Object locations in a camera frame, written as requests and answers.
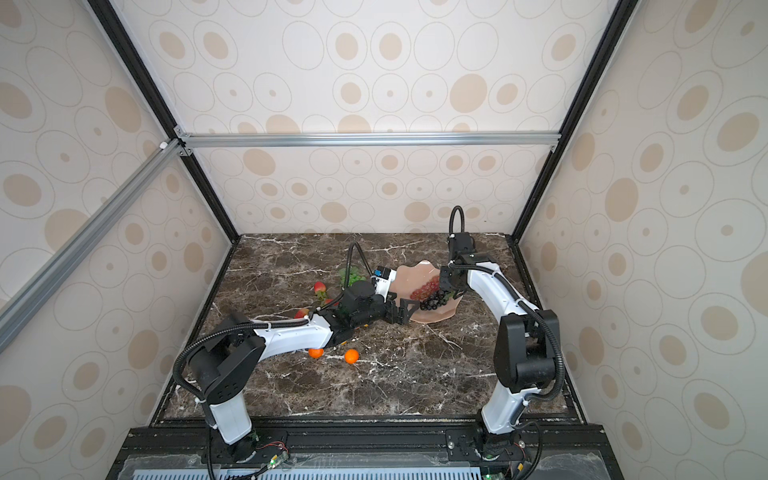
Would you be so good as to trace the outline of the black grape bunch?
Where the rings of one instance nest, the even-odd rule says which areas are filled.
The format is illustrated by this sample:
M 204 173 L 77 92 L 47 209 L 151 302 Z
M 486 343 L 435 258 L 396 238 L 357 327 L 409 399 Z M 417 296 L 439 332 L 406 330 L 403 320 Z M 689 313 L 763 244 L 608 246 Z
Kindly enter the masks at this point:
M 424 311 L 433 311 L 445 306 L 455 297 L 455 291 L 435 290 L 429 296 L 420 301 L 420 309 Z

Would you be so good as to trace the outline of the pink scalloped fruit bowl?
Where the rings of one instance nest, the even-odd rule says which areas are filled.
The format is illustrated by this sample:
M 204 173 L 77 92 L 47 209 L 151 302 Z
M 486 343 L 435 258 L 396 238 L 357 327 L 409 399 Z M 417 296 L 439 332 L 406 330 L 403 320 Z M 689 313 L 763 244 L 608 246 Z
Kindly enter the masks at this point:
M 397 300 L 410 298 L 410 294 L 428 280 L 440 274 L 440 269 L 427 260 L 423 260 L 414 266 L 401 265 L 396 270 L 396 279 L 390 287 L 390 291 L 397 294 Z M 456 314 L 461 299 L 452 299 L 445 306 L 433 311 L 420 310 L 411 318 L 412 322 L 431 324 L 447 320 Z

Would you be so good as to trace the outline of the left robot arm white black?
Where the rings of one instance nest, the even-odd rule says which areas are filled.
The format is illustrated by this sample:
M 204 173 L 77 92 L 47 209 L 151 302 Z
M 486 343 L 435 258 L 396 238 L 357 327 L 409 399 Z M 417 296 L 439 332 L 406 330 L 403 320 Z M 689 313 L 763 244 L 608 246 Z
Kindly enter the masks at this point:
M 391 291 L 397 272 L 390 268 L 373 269 L 364 262 L 367 277 L 352 282 L 352 255 L 361 252 L 358 243 L 349 246 L 340 293 L 315 310 L 277 322 L 258 322 L 234 313 L 177 356 L 174 381 L 202 406 L 208 427 L 219 433 L 224 444 L 237 445 L 252 432 L 244 388 L 261 361 L 338 346 L 359 328 L 379 320 L 405 325 L 419 310 L 418 300 L 400 300 Z

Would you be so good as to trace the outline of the red grape bunch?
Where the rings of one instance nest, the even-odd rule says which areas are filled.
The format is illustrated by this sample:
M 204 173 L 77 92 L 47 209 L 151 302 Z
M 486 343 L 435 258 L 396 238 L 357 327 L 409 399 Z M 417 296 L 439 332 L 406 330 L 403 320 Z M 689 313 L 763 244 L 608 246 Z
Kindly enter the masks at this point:
M 424 285 L 416 288 L 411 294 L 410 298 L 413 300 L 423 300 L 429 296 L 435 290 L 440 289 L 440 279 L 438 276 L 432 277 Z

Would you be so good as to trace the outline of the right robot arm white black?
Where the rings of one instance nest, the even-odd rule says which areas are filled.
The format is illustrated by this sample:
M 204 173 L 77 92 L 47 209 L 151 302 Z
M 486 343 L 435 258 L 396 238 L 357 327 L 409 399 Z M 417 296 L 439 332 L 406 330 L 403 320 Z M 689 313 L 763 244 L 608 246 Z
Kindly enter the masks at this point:
M 440 269 L 440 287 L 453 294 L 476 293 L 498 321 L 493 364 L 497 378 L 481 408 L 475 437 L 484 460 L 495 460 L 517 440 L 520 419 L 531 401 L 556 399 L 565 383 L 559 321 L 526 300 L 500 266 L 476 250 L 461 206 L 449 216 L 449 261 Z

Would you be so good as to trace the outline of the green grape bunch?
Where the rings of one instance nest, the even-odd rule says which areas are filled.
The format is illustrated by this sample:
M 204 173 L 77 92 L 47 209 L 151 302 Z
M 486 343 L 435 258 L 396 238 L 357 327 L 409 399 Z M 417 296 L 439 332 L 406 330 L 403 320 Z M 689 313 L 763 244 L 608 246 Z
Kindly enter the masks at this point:
M 369 279 L 367 272 L 356 266 L 340 269 L 338 271 L 338 277 L 342 288 L 351 286 L 358 281 L 367 281 Z

